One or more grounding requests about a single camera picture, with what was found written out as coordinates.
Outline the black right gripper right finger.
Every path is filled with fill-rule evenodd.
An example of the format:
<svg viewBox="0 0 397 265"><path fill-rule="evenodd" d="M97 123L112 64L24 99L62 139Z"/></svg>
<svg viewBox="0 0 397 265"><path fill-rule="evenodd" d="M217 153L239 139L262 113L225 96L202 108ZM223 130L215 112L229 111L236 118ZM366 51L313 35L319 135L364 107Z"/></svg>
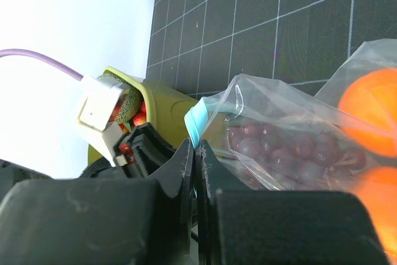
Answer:
<svg viewBox="0 0 397 265"><path fill-rule="evenodd" d="M254 191L196 149L200 264L388 264L370 216L354 195Z"/></svg>

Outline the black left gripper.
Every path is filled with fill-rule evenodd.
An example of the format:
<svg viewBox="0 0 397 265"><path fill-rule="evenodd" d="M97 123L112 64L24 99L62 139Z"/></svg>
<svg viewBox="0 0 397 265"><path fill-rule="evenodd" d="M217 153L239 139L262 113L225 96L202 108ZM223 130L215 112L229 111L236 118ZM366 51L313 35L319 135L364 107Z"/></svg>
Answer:
<svg viewBox="0 0 397 265"><path fill-rule="evenodd" d="M124 133L113 149L117 158L115 167L101 157L89 163L80 177L94 178L105 174L119 177L148 177L176 151L150 123L135 127L131 133Z"/></svg>

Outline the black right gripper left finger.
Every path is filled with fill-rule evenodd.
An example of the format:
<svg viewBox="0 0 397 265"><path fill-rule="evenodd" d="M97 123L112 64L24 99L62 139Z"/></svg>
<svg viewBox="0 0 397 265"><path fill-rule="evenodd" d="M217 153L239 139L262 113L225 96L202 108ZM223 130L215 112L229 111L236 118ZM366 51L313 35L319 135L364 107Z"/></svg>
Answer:
<svg viewBox="0 0 397 265"><path fill-rule="evenodd" d="M147 178L29 179L1 202L2 264L185 264L193 147Z"/></svg>

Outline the purple toy grape bunch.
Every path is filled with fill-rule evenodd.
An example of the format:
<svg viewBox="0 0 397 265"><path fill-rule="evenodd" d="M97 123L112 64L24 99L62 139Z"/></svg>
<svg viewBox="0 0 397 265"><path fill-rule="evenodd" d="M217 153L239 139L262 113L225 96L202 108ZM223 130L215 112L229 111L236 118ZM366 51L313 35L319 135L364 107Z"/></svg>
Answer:
<svg viewBox="0 0 397 265"><path fill-rule="evenodd" d="M297 132L244 119L227 128L230 170L249 187L281 191L339 191L367 165L356 146L330 131Z"/></svg>

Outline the clear zip top bag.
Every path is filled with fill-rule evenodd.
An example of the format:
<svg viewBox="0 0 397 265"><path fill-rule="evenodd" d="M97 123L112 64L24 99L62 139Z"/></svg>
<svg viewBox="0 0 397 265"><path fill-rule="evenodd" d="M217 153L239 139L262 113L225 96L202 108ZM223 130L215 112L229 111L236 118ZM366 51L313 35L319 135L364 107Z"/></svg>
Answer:
<svg viewBox="0 0 397 265"><path fill-rule="evenodd" d="M367 165L359 173L380 166L396 168L396 157L373 153L342 131L341 117L344 113L338 109L344 91L354 81L386 68L396 69L396 40L390 38L361 44L313 96L278 79L240 74L224 91L201 98L184 117L185 126L193 146L197 148L201 141L207 141L218 161L231 173L230 165L234 159L225 147L226 131L244 119L297 132L330 131L341 139L342 146L364 150ZM354 177L347 189L331 192L354 195ZM249 188L254 191L281 191Z"/></svg>

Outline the orange toy tangerine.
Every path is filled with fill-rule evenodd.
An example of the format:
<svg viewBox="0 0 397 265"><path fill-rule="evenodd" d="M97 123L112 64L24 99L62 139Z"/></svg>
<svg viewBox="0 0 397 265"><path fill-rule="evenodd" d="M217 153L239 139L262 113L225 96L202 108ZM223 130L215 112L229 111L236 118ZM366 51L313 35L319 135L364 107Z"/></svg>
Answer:
<svg viewBox="0 0 397 265"><path fill-rule="evenodd" d="M369 212L386 255L396 261L396 168L380 166L359 173L352 192Z"/></svg>
<svg viewBox="0 0 397 265"><path fill-rule="evenodd" d="M343 93L338 109L342 131L381 156L396 157L396 69L372 71Z"/></svg>

